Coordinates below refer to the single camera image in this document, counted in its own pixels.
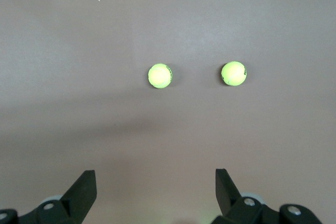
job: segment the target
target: tennis ball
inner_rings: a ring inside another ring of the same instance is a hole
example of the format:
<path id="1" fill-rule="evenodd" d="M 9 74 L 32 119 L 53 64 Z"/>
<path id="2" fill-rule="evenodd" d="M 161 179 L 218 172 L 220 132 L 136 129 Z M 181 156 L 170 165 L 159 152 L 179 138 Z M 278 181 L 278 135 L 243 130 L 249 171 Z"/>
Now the tennis ball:
<path id="1" fill-rule="evenodd" d="M 157 89 L 167 87 L 173 79 L 172 70 L 165 64 L 155 64 L 148 72 L 148 80 Z"/>
<path id="2" fill-rule="evenodd" d="M 223 66 L 222 79 L 230 86 L 238 86 L 246 79 L 246 69 L 238 61 L 231 61 Z"/>

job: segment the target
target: flat gray floor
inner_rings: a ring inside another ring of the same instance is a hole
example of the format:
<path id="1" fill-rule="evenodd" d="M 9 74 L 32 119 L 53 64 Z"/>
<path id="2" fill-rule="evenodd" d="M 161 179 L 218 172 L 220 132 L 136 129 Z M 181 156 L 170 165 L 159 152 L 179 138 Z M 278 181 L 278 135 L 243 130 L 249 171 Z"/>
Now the flat gray floor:
<path id="1" fill-rule="evenodd" d="M 334 223 L 336 0 L 0 0 L 0 25 L 0 208 L 95 169 L 84 223 L 208 224 L 226 168 Z"/>

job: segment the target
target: black mechanical arm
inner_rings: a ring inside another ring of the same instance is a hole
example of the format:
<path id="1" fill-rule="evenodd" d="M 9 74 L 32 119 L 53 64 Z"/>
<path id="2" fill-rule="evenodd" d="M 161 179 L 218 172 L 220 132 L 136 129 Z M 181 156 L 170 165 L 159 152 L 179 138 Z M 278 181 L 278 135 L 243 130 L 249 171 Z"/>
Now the black mechanical arm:
<path id="1" fill-rule="evenodd" d="M 96 176 L 85 171 L 60 200 L 40 204 L 18 217 L 14 209 L 0 210 L 0 224 L 81 224 L 97 196 Z M 222 212 L 212 224 L 322 224 L 308 208 L 286 204 L 279 212 L 253 197 L 242 197 L 227 170 L 216 170 L 216 198 Z"/>
<path id="2" fill-rule="evenodd" d="M 212 224 L 322 224 L 308 208 L 286 204 L 276 212 L 251 197 L 242 197 L 227 170 L 216 170 L 216 198 L 223 216 Z"/>
<path id="3" fill-rule="evenodd" d="M 21 217 L 14 209 L 0 210 L 0 224 L 81 224 L 96 197 L 96 176 L 87 170 L 60 200 L 44 202 Z"/>

